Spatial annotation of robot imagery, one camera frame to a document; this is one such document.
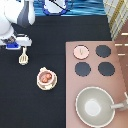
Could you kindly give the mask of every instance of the table surface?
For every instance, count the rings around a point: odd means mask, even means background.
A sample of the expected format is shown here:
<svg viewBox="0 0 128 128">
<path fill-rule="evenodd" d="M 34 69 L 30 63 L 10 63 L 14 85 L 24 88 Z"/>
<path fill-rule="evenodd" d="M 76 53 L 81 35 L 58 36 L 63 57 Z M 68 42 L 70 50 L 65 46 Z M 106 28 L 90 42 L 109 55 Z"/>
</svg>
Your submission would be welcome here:
<svg viewBox="0 0 128 128">
<path fill-rule="evenodd" d="M 78 93 L 89 86 L 97 86 L 106 90 L 113 98 L 114 103 L 120 103 L 125 99 L 126 91 L 117 50 L 113 41 L 80 41 L 66 42 L 66 128 L 90 128 L 84 124 L 75 111 L 75 99 Z M 89 49 L 89 56 L 84 60 L 74 57 L 73 50 L 78 45 L 84 45 Z M 96 47 L 107 45 L 111 48 L 111 55 L 102 58 L 96 54 Z M 91 67 L 88 76 L 80 77 L 75 73 L 75 65 L 78 62 L 87 62 Z M 115 67 L 112 76 L 103 76 L 98 71 L 101 62 L 110 62 Z M 116 110 L 113 121 L 106 128 L 128 128 L 128 110 Z"/>
</svg>

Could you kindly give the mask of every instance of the spatula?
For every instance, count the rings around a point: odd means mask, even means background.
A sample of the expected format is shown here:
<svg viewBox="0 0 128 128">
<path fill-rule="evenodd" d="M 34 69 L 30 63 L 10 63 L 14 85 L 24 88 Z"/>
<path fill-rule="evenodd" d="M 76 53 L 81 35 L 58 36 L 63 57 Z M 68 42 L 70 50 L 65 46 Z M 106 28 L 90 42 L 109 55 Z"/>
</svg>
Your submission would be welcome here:
<svg viewBox="0 0 128 128">
<path fill-rule="evenodd" d="M 27 51 L 27 47 L 23 47 L 23 53 L 22 55 L 19 57 L 19 63 L 21 65 L 25 65 L 28 63 L 28 56 L 26 55 L 26 51 Z"/>
</svg>

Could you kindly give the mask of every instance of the stove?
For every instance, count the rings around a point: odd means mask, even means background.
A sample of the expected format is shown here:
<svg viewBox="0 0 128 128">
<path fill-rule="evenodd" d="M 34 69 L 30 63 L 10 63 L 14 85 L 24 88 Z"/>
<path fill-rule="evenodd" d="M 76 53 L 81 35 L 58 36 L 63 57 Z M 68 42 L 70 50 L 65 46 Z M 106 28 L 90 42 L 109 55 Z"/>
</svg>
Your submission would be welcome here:
<svg viewBox="0 0 128 128">
<path fill-rule="evenodd" d="M 81 90 L 96 86 L 106 90 L 114 103 L 125 99 L 125 83 L 114 41 L 66 42 L 66 128 L 90 128 L 76 113 Z M 116 110 L 105 128 L 128 128 L 128 110 Z"/>
</svg>

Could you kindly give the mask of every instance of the pot handle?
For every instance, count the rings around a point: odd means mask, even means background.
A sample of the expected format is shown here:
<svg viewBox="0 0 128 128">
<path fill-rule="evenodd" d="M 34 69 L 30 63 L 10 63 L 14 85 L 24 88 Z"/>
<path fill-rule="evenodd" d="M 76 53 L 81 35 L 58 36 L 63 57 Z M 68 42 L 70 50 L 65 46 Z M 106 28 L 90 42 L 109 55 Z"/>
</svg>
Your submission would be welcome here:
<svg viewBox="0 0 128 128">
<path fill-rule="evenodd" d="M 126 99 L 128 99 L 128 94 L 127 94 L 127 92 L 124 92 L 124 95 L 125 95 Z"/>
<path fill-rule="evenodd" d="M 46 71 L 47 69 L 45 67 L 40 69 L 40 72 Z"/>
<path fill-rule="evenodd" d="M 47 90 L 50 90 L 50 89 L 52 88 L 52 84 L 50 84 L 50 85 L 48 85 L 48 86 L 45 86 L 45 88 L 46 88 Z"/>
</svg>

